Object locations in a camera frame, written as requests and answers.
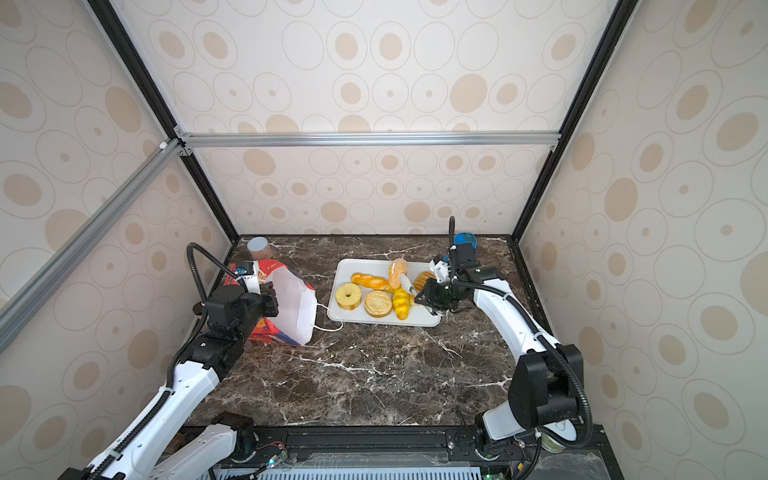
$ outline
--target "marble tabletop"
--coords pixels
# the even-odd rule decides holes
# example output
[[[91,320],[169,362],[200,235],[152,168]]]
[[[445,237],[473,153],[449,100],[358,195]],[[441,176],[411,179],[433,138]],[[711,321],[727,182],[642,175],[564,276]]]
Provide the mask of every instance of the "marble tabletop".
[[[344,258],[429,262],[445,237],[269,237],[274,257],[300,274],[328,305]],[[478,260],[496,265],[515,295],[528,298],[505,238],[479,237]],[[232,261],[248,260],[246,240]],[[458,425],[506,399],[515,361],[488,317],[471,302],[432,328],[345,323],[315,330],[306,346],[246,342],[229,375],[188,425],[223,411],[257,425]],[[316,325],[338,323],[318,309]]]

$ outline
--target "patterned wall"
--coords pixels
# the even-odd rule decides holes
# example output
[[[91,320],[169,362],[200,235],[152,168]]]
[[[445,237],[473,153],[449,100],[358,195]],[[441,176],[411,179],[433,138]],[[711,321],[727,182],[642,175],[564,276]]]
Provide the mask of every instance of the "patterned wall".
[[[768,3],[650,0],[524,238],[627,479],[765,478]]]
[[[164,382],[198,298],[184,248],[229,248],[183,172],[171,161],[0,355],[3,480],[84,467]]]
[[[241,233],[508,233],[549,146],[198,150]]]
[[[115,0],[187,131],[558,130],[615,0]]]
[[[164,138],[89,14],[0,2],[0,306]]]

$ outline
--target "cable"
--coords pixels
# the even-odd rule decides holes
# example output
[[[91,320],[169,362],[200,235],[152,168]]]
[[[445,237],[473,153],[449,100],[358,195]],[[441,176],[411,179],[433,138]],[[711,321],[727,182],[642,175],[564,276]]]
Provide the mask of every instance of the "cable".
[[[265,449],[266,447],[277,447],[280,450],[285,450],[286,449],[286,444],[284,444],[282,442],[272,442],[272,443],[267,443],[266,445],[262,445],[260,447],[256,447],[255,449],[256,450],[261,450],[261,449]]]
[[[224,266],[224,264],[221,263],[216,257],[214,257],[208,250],[205,250],[203,247],[201,247],[197,243],[192,242],[189,245],[187,245],[187,262],[190,264],[192,278],[194,278],[195,286],[197,287],[197,292],[200,294],[200,298],[203,303],[205,303],[205,299],[207,298],[207,296],[205,293],[205,288],[203,287],[203,281],[200,280],[200,272],[197,271],[197,263],[195,262],[195,259],[194,259],[195,250],[202,253],[203,256],[206,257],[208,260],[210,260],[210,262],[216,267],[218,267],[219,270],[231,276],[233,280],[236,280],[240,284],[240,286],[243,287],[243,290],[245,290],[246,292],[248,291],[248,287],[245,285],[245,280],[243,280],[235,272],[233,272],[232,270]]]
[[[506,300],[515,308],[515,310],[520,313],[523,320],[525,321],[525,324],[528,325],[528,328],[531,330],[531,333],[536,337],[536,339],[539,341],[539,343],[549,352],[552,356],[552,358],[555,360],[555,362],[558,363],[560,368],[565,372],[565,375],[568,377],[568,380],[573,384],[574,388],[576,389],[576,401],[578,402],[579,406],[581,407],[581,415],[584,418],[584,425],[585,430],[582,433],[582,436],[580,439],[576,440],[568,440],[561,437],[558,433],[548,429],[547,427],[537,427],[539,432],[546,433],[548,436],[553,438],[557,443],[572,448],[572,449],[581,449],[584,448],[590,440],[592,440],[592,432],[594,430],[594,423],[592,422],[592,409],[589,406],[589,401],[587,400],[587,393],[584,391],[584,386],[579,381],[578,377],[576,376],[576,372],[573,371],[570,365],[568,365],[568,362],[565,361],[565,358],[560,354],[560,352],[557,351],[556,348],[554,348],[544,337],[544,334],[541,333],[541,331],[536,326],[536,323],[534,323],[533,319],[530,315],[528,315],[528,312],[525,310],[525,308],[518,302],[515,298],[508,295],[508,292],[505,292],[504,290],[499,290],[498,288],[494,288],[492,286],[483,285],[481,283],[474,283],[474,282],[464,282],[457,278],[454,278],[452,280],[452,283],[456,286],[463,286],[466,288],[472,288],[475,290],[484,290],[486,292],[494,293],[496,295],[502,296],[506,298]]]
[[[317,306],[321,306],[322,308],[324,308],[324,309],[328,310],[328,313],[326,313],[326,316],[327,316],[328,318],[330,318],[331,320],[333,320],[334,322],[341,322],[341,326],[340,326],[339,328],[335,329],[335,330],[331,330],[331,329],[324,329],[324,328],[321,328],[321,327],[319,327],[319,326],[317,326],[317,325],[312,325],[314,328],[316,328],[316,329],[318,329],[318,330],[322,330],[323,332],[338,332],[339,330],[341,330],[342,328],[344,328],[344,322],[343,322],[342,320],[340,320],[340,319],[335,319],[335,318],[333,318],[333,317],[330,315],[330,311],[331,311],[331,309],[330,309],[330,308],[328,308],[327,306],[323,305],[322,303],[318,303],[318,304],[317,304]]]
[[[538,437],[536,440],[536,453],[533,454],[533,459],[531,460],[531,465],[528,467],[528,470],[525,472],[522,472],[520,477],[513,477],[514,480],[525,480],[528,478],[528,476],[533,472],[533,469],[536,467],[536,464],[538,463],[538,457],[541,455],[541,436]]]
[[[256,477],[266,470],[266,465],[256,470],[254,473],[246,473],[245,475],[238,475],[237,477],[229,477],[227,480],[255,480]]]
[[[172,389],[174,387],[174,371],[176,369],[176,364],[179,361],[179,358],[184,353],[184,350],[187,349],[187,347],[197,338],[197,336],[200,334],[200,331],[203,329],[203,326],[205,325],[205,322],[208,318],[208,311],[205,307],[205,300],[207,299],[205,288],[203,287],[203,282],[200,279],[200,272],[197,270],[197,264],[194,259],[194,251],[198,250],[200,251],[208,260],[210,260],[214,265],[216,265],[219,269],[223,270],[225,273],[230,275],[232,278],[237,278],[237,275],[230,271],[228,268],[226,268],[216,257],[214,257],[208,250],[205,250],[203,247],[198,245],[197,243],[190,243],[187,245],[187,262],[190,264],[190,271],[192,272],[192,278],[194,279],[195,286],[197,287],[197,292],[200,294],[200,301],[203,303],[203,311],[200,313],[200,318],[197,319],[195,322],[194,328],[192,329],[192,332],[187,337],[187,340],[184,341],[184,344],[179,348],[178,351],[174,354],[173,359],[168,363],[168,368],[166,370],[166,376],[165,376],[165,386],[168,389]],[[247,292],[248,288],[245,286],[245,281],[240,279],[237,281],[243,289]],[[136,424],[135,427],[131,429],[131,431],[125,436],[124,439],[118,443],[116,447],[114,447],[113,451],[117,453],[118,455],[121,455],[122,452],[128,448],[128,446],[133,442],[133,440],[137,437],[139,433],[141,433],[141,430],[146,427],[149,422],[157,415],[157,413],[163,408],[163,405],[165,405],[165,402],[167,402],[168,398],[170,397],[170,391],[166,390],[163,392],[161,397],[157,400],[157,403],[154,404],[152,409],[150,409],[149,412],[139,421],[139,423]],[[88,476],[88,480],[95,480],[98,478],[104,471],[109,467],[109,465],[112,465],[112,462],[117,460],[118,457],[113,455],[113,453],[109,453],[107,457],[101,461],[101,463],[94,468],[94,470],[91,472],[91,474]]]

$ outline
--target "metal rail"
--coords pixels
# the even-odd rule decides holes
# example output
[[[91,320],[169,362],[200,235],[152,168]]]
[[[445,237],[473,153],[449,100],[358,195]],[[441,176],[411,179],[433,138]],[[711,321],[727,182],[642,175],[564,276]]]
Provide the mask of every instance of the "metal rail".
[[[177,139],[156,150],[80,230],[8,301],[0,313],[0,353],[51,298],[67,276],[121,219],[167,162],[180,153]]]
[[[188,147],[328,147],[385,145],[556,145],[557,131],[382,132],[317,134],[187,134]]]

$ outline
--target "yellow food item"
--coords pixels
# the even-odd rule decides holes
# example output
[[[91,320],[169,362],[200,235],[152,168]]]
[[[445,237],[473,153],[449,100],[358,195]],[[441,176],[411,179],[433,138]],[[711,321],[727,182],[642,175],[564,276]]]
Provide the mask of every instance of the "yellow food item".
[[[395,298],[392,299],[392,307],[395,310],[397,318],[404,320],[408,318],[408,311],[411,309],[411,299],[405,289],[395,290]]]
[[[360,287],[354,283],[344,283],[336,289],[336,303],[344,310],[354,310],[362,300]]]
[[[416,277],[416,280],[413,280],[413,288],[415,288],[417,292],[421,292],[424,289],[424,285],[426,285],[427,280],[430,278],[435,278],[435,274],[428,270],[421,272],[419,276]]]
[[[392,286],[389,285],[389,280],[387,280],[386,278],[382,278],[380,276],[366,275],[364,273],[355,273],[354,275],[352,275],[352,283],[357,283],[358,285],[367,286],[368,288],[373,288],[374,290],[386,290],[390,293],[395,291],[395,289],[393,289]]]
[[[373,290],[366,295],[366,312],[375,318],[389,315],[392,311],[392,299],[381,290]]]
[[[395,258],[389,266],[389,285],[392,285],[392,288],[400,288],[400,273],[408,274],[408,264],[403,258]]]

